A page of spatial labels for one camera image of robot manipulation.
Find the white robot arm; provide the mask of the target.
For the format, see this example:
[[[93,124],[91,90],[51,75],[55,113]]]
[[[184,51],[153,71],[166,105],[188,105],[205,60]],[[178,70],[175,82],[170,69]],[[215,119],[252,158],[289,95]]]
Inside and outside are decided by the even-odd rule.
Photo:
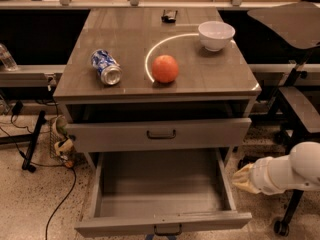
[[[249,193],[282,194],[320,190],[320,144],[302,142],[288,155],[259,158],[233,174],[232,184]]]

